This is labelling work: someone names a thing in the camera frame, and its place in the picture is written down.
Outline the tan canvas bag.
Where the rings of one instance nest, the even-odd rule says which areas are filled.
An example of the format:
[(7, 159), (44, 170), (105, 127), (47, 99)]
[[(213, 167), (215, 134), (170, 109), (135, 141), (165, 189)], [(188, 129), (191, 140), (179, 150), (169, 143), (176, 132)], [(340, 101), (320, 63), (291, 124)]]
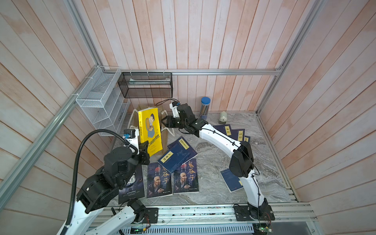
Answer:
[[(133, 113), (131, 115), (131, 118), (130, 118), (130, 121), (128, 123), (128, 129), (129, 128), (138, 128), (139, 130), (139, 118), (138, 118), (138, 112), (143, 110), (142, 108), (140, 109), (134, 109), (133, 110)], [(166, 110), (160, 112), (159, 108), (158, 108), (158, 112), (159, 112), (159, 121), (160, 121), (160, 128), (161, 128), (161, 134), (162, 134), (162, 145), (163, 145), (163, 149), (161, 151), (159, 151), (158, 153), (156, 153), (155, 155), (153, 156), (157, 156), (157, 157), (160, 157), (162, 155), (164, 155), (167, 151), (167, 140), (168, 140), (168, 128), (166, 128), (162, 123), (161, 123), (161, 119), (166, 117), (167, 116), (167, 112)]]

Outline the yellow cartoon book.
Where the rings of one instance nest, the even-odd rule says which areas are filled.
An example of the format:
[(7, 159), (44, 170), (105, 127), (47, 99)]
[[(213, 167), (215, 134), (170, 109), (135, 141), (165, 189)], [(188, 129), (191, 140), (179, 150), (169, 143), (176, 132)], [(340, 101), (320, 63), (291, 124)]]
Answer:
[(148, 142), (150, 156), (163, 149), (158, 108), (147, 108), (138, 112), (141, 143)]

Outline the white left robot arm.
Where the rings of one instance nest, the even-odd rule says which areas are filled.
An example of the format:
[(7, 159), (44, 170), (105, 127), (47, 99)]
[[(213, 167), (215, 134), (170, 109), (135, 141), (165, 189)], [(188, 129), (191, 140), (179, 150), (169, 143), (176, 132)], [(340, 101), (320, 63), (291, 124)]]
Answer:
[(104, 166), (87, 178), (79, 192), (72, 192), (72, 200), (66, 223), (60, 235), (113, 235), (134, 222), (150, 224), (145, 205), (136, 198), (128, 201), (120, 212), (106, 222), (89, 230), (96, 217), (109, 202), (124, 188), (136, 168), (150, 163), (148, 143), (138, 147), (132, 144), (118, 147), (104, 157)]

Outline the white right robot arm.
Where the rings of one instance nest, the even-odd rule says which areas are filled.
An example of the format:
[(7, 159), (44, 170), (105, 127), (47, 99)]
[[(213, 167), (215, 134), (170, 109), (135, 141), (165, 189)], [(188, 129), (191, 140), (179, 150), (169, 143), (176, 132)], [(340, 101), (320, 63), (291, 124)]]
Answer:
[(234, 140), (216, 130), (206, 120), (196, 118), (188, 104), (176, 101), (169, 105), (172, 115), (162, 119), (167, 128), (184, 129), (185, 134), (195, 135), (221, 149), (231, 160), (229, 169), (242, 182), (247, 195), (248, 210), (252, 218), (263, 215), (268, 207), (267, 199), (261, 193), (256, 176), (259, 171), (254, 164), (251, 145)]

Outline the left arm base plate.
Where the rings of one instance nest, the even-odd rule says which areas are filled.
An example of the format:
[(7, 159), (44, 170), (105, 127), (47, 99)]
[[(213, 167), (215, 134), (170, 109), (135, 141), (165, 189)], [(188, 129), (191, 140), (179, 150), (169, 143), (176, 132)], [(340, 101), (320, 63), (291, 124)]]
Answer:
[(156, 224), (158, 223), (158, 216), (159, 208), (146, 208), (140, 216), (136, 216), (132, 225)]

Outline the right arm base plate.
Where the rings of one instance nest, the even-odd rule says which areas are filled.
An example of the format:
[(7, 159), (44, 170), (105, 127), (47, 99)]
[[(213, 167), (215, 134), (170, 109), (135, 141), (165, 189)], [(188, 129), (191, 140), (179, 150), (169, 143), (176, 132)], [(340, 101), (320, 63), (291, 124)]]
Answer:
[(237, 221), (274, 221), (275, 215), (270, 205), (263, 204), (260, 208), (252, 205), (241, 206), (234, 204), (233, 206)]

